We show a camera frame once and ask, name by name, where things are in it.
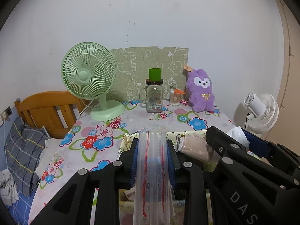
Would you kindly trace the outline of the beige cloth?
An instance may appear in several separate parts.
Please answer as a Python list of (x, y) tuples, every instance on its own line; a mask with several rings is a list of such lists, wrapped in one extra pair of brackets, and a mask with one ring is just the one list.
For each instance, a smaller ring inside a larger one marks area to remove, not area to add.
[(177, 136), (176, 150), (191, 158), (208, 163), (214, 157), (214, 149), (207, 144), (204, 137), (197, 134)]

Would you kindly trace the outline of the clear plastic bag roll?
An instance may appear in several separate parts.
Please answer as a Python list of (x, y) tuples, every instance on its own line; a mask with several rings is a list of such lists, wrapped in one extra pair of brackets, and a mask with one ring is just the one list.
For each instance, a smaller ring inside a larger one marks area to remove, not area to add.
[(143, 130), (137, 147), (133, 224), (172, 224), (176, 212), (165, 131)]

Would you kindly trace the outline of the beige door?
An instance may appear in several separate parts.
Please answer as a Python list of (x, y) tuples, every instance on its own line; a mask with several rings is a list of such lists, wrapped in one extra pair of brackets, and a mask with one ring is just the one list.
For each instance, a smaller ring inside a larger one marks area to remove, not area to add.
[(271, 57), (268, 86), (279, 105), (279, 117), (265, 138), (299, 153), (299, 23), (283, 0), (263, 0), (260, 40)]

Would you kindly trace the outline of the white standing fan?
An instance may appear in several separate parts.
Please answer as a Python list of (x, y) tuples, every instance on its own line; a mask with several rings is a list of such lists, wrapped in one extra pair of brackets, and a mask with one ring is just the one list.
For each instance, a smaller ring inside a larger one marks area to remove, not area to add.
[(250, 92), (244, 98), (244, 105), (254, 115), (248, 124), (253, 133), (263, 134), (276, 124), (279, 117), (279, 106), (272, 95), (257, 95)]

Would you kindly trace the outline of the crumpled white grey cloth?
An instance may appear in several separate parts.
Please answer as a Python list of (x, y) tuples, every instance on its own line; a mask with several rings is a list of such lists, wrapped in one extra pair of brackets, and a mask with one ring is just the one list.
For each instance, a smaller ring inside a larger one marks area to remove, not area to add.
[(7, 206), (13, 206), (19, 201), (17, 186), (8, 169), (0, 171), (1, 199)]

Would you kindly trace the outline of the floral tablecloth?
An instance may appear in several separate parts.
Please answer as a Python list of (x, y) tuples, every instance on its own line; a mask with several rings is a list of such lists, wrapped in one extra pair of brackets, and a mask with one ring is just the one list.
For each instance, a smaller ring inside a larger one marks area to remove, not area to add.
[(164, 103), (160, 113), (147, 113), (139, 102), (123, 102), (124, 113), (112, 120), (93, 121), (85, 111), (62, 139), (46, 167), (35, 193), (29, 222), (47, 205), (63, 185), (80, 169), (96, 171), (118, 159), (130, 146), (130, 134), (145, 128), (160, 128), (167, 136), (203, 133), (211, 126), (224, 132), (234, 127), (232, 121), (215, 107), (213, 112), (196, 113), (185, 100), (178, 106)]

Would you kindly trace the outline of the grey plaid pillow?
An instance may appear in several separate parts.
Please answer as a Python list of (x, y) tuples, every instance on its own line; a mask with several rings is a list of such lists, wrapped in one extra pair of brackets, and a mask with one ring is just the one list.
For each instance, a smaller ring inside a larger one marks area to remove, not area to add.
[(6, 161), (18, 191), (29, 197), (40, 178), (35, 173), (48, 139), (44, 129), (30, 127), (21, 117), (13, 122), (5, 141)]

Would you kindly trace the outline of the toothpick jar orange lid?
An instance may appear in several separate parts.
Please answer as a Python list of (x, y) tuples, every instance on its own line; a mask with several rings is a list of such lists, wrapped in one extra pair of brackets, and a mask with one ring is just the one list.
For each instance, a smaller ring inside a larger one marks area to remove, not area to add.
[(185, 96), (186, 92), (173, 86), (170, 87), (169, 102), (172, 106), (178, 106)]

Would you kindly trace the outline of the purple plush bunny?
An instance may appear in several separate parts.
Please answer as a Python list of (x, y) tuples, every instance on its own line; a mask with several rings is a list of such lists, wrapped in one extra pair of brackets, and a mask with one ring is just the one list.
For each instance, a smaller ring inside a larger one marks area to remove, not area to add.
[(186, 89), (189, 92), (189, 102), (194, 112), (213, 112), (215, 110), (215, 96), (213, 85), (207, 73), (203, 69), (192, 69), (184, 65), (187, 73)]

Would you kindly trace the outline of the wooden bed headboard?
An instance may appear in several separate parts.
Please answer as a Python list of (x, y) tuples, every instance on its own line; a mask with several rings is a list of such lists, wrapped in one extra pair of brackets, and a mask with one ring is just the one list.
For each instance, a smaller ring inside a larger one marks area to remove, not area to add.
[(76, 122), (74, 108), (82, 111), (89, 103), (68, 91), (33, 94), (14, 104), (18, 115), (32, 128), (45, 127), (54, 138), (63, 139)]

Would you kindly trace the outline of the green plastic cup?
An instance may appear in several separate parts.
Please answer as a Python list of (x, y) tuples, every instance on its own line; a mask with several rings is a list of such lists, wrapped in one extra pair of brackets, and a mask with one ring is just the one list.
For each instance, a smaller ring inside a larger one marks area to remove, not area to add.
[(162, 69), (161, 68), (151, 68), (148, 70), (149, 80), (151, 82), (158, 82), (162, 80)]

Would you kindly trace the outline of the green patterned board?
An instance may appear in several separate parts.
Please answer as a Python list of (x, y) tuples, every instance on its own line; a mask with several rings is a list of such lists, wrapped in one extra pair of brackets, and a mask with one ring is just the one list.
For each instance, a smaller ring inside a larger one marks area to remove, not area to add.
[(116, 79), (107, 100), (138, 101), (140, 89), (146, 87), (149, 69), (162, 71), (164, 99), (169, 99), (171, 87), (184, 90), (188, 64), (188, 48), (181, 47), (129, 47), (110, 50), (116, 62)]

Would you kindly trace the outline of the green desk fan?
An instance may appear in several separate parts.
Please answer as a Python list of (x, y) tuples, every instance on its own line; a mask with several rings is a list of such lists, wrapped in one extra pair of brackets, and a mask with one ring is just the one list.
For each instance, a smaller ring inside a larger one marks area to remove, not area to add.
[(94, 42), (73, 46), (62, 60), (61, 78), (72, 95), (99, 101), (90, 111), (92, 120), (108, 121), (123, 114), (121, 102), (106, 99), (116, 79), (116, 62), (104, 46)]

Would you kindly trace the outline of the wall power socket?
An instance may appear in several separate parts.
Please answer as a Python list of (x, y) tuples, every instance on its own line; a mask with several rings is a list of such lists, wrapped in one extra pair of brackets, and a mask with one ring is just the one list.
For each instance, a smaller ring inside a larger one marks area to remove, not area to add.
[(1, 112), (1, 119), (2, 121), (6, 121), (12, 115), (11, 107), (8, 107), (3, 112)]

